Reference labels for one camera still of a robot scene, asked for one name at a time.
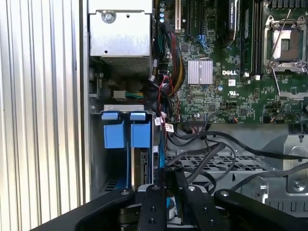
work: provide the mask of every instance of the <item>ribbed metal panel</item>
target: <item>ribbed metal panel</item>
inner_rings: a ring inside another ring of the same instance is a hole
[[[188,84],[213,84],[213,61],[190,60],[188,61]]]
[[[83,203],[78,0],[0,1],[0,230]]]

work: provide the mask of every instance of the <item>heatsink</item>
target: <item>heatsink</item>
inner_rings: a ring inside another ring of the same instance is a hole
[[[189,85],[213,84],[213,60],[190,60],[188,61]]]

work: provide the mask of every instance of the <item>label sticker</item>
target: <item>label sticker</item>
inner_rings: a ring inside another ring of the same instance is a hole
[[[166,131],[168,132],[174,132],[174,129],[173,129],[173,125],[172,124],[165,124],[165,128],[166,128]]]
[[[162,120],[160,117],[157,117],[154,121],[155,121],[155,126],[160,126],[162,124]]]
[[[229,79],[228,80],[228,86],[229,87],[235,87],[236,86],[236,80],[235,79]]]

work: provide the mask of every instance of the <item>cable bundle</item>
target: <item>cable bundle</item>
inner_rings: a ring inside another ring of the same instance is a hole
[[[173,91],[170,92],[168,90],[169,96],[172,97],[181,88],[185,80],[186,70],[182,53],[180,50],[179,40],[177,38],[177,35],[175,34],[174,28],[171,27],[167,22],[164,22],[161,25],[160,32],[158,34],[158,46],[161,53],[164,52],[164,40],[166,41],[172,55]]]

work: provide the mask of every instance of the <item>white cable label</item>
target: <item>white cable label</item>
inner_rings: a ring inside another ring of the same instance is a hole
[[[155,126],[160,126],[162,124],[162,120],[160,117],[157,117],[154,121],[155,121]]]
[[[165,124],[165,128],[166,128],[166,131],[168,132],[174,132],[174,129],[173,129],[173,125],[172,124]]]

